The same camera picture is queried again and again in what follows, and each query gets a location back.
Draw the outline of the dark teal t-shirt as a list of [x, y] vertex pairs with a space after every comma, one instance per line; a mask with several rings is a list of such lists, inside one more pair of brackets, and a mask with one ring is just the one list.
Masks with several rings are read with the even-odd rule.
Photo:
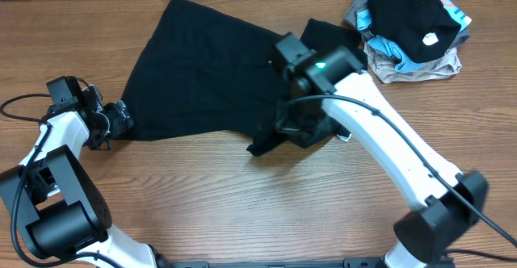
[[122, 94], [134, 125], [126, 140], [232, 131], [261, 156], [289, 141], [302, 148], [344, 129], [330, 117], [309, 132], [276, 130], [288, 84], [270, 64], [280, 35], [188, 0], [170, 0]]

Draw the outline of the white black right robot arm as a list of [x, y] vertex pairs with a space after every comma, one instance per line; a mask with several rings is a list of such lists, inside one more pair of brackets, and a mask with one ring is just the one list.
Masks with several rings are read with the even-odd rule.
[[377, 267], [451, 267], [448, 247], [479, 218], [489, 185], [431, 148], [393, 109], [346, 47], [317, 52], [288, 33], [273, 47], [273, 68], [289, 84], [275, 129], [308, 147], [333, 132], [355, 136], [400, 191], [409, 213], [393, 226], [397, 243], [381, 256], [345, 262]]

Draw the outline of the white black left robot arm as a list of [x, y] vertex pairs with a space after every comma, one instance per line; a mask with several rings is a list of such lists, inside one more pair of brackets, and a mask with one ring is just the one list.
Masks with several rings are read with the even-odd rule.
[[132, 128], [124, 102], [103, 104], [99, 89], [65, 76], [47, 84], [53, 101], [36, 122], [31, 152], [1, 174], [1, 199], [11, 217], [11, 240], [34, 267], [82, 261], [97, 267], [168, 267], [152, 245], [112, 223], [107, 202], [79, 162], [83, 148], [99, 150]]

